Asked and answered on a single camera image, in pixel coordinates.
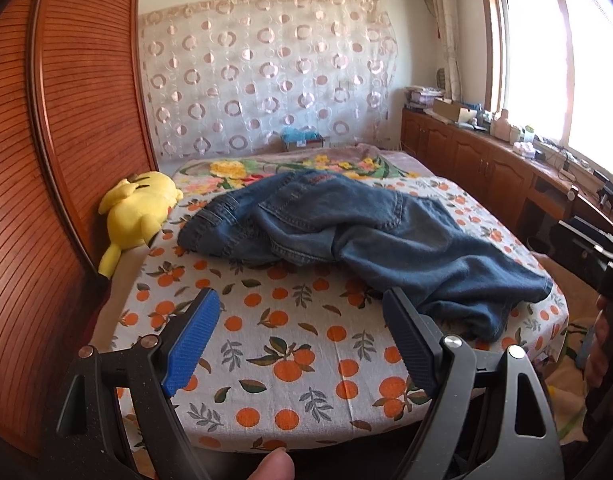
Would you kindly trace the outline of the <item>right hand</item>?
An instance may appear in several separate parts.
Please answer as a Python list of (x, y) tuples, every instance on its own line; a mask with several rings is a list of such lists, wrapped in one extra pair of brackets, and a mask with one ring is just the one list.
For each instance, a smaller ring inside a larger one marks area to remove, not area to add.
[(594, 335), (584, 369), (584, 378), (589, 390), (599, 388), (601, 385), (609, 367), (610, 355), (613, 353), (613, 344), (607, 344), (610, 331), (608, 318), (605, 314), (607, 306), (608, 300), (599, 296), (596, 301), (599, 314), (593, 325)]

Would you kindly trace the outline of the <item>left hand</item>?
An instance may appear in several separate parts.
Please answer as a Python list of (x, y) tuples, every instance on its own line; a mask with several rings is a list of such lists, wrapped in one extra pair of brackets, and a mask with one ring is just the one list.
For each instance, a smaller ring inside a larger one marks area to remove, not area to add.
[(261, 460), (249, 480), (293, 480), (294, 463), (285, 448), (276, 448)]

